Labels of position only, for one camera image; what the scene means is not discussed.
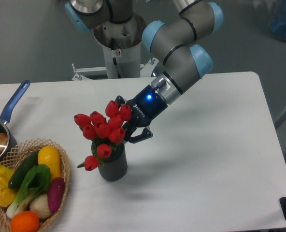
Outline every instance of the cucumber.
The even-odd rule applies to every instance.
[[[38,153],[39,150],[36,150],[30,156],[24,159],[24,161],[18,166],[17,170],[11,176],[8,183],[8,188],[16,189],[21,186],[29,169],[34,165],[38,165]]]

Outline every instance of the blue light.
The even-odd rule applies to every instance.
[[[148,95],[146,96],[146,99],[147,99],[147,100],[151,100],[151,99],[152,99],[152,95],[148,94]]]

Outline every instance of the yellow bell pepper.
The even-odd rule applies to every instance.
[[[50,168],[50,182],[56,177],[61,177],[59,152],[54,147],[45,146],[39,151],[38,164],[45,164]]]
[[[14,171],[0,164],[0,176],[4,176],[9,181],[13,173]]]
[[[17,195],[17,190],[8,188],[9,180],[0,176],[0,206],[8,207],[15,199]]]

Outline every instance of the gray floor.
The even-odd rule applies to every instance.
[[[146,23],[178,19],[171,1],[134,0]],[[260,76],[272,119],[286,104],[286,43],[268,30],[270,15],[252,0],[215,0],[223,9],[222,29],[198,43],[214,61],[212,73],[253,71]],[[104,66],[91,33],[71,24],[62,0],[0,0],[0,84],[69,81],[77,68]],[[142,46],[142,63],[150,54]],[[277,130],[286,160],[286,122]]]

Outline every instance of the artificial flower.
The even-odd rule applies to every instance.
[[[112,153],[112,149],[107,144],[100,144],[97,147],[97,154],[101,158],[108,158],[111,155],[111,153]]]
[[[109,127],[112,130],[114,130],[116,128],[121,128],[123,123],[124,123],[124,120],[123,120],[123,118],[120,115],[112,117],[108,121]]]
[[[111,128],[109,127],[107,123],[99,122],[95,125],[95,132],[100,138],[104,139],[104,138],[109,137],[111,133]]]
[[[90,124],[90,117],[84,114],[78,114],[74,116],[74,121],[79,127],[84,127],[85,125]]]
[[[98,113],[97,111],[94,111],[90,114],[90,119],[92,124],[95,126],[97,123],[104,123],[105,122],[105,118],[102,114]]]
[[[110,101],[109,104],[105,108],[105,114],[108,117],[115,117],[118,115],[118,103],[116,101]]]
[[[122,105],[119,110],[119,115],[124,121],[129,121],[131,119],[131,107],[129,105]]]
[[[109,135],[109,140],[112,143],[118,144],[118,143],[123,141],[123,139],[125,137],[125,133],[126,132],[125,132],[124,128],[114,129]]]
[[[87,156],[85,158],[84,167],[86,171],[94,170],[99,166],[99,160],[95,156]]]
[[[83,127],[83,136],[89,140],[94,140],[96,138],[96,132],[92,125],[85,125]]]

